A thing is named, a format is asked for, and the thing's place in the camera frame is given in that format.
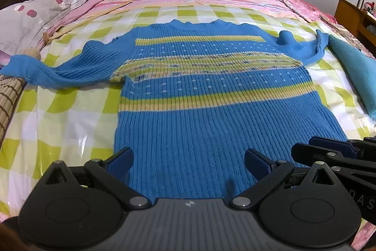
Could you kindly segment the blue striped knit sweater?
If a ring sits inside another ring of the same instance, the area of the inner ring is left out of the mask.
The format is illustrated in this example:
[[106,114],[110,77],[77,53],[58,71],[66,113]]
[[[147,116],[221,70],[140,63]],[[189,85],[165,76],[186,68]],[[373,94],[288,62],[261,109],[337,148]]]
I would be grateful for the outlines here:
[[173,20],[88,41],[54,68],[12,56],[1,72],[44,88],[121,82],[114,149],[134,153],[125,182],[150,199],[230,198],[254,182],[249,148],[289,160],[314,136],[346,140],[306,70],[328,41],[321,31],[299,42],[250,24]]

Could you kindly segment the teal folded garment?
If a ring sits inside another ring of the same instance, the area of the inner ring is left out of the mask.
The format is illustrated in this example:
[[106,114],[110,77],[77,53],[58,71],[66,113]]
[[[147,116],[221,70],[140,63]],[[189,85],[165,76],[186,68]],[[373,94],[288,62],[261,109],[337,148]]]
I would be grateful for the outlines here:
[[329,36],[329,47],[342,63],[368,115],[375,120],[375,59],[333,35]]

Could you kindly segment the wooden side cabinet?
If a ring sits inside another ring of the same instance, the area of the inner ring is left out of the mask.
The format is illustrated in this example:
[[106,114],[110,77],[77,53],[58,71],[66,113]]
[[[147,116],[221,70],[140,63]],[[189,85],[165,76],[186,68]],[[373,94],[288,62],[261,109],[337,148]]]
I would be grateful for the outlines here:
[[375,17],[347,0],[338,0],[334,17],[375,57]]

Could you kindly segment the beige brown striped pillow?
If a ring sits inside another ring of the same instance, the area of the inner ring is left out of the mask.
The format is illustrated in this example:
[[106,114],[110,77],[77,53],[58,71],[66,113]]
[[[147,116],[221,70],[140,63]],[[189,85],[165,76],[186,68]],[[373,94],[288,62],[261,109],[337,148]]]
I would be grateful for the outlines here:
[[1,75],[0,92],[0,124],[1,124],[1,143],[13,117],[17,102],[25,87],[26,81],[23,78]]

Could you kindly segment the pink pillow under grey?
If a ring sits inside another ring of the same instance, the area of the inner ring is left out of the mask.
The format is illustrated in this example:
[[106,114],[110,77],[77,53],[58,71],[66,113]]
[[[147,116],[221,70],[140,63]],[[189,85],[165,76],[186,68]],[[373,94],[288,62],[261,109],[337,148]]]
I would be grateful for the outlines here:
[[10,62],[11,56],[0,50],[0,66],[6,66]]

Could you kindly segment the grey pillow with pink dots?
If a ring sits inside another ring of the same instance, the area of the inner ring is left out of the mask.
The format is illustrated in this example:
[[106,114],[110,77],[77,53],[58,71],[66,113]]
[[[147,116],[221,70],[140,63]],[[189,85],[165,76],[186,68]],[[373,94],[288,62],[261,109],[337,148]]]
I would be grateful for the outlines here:
[[87,0],[29,0],[1,10],[1,51],[34,47],[42,33]]

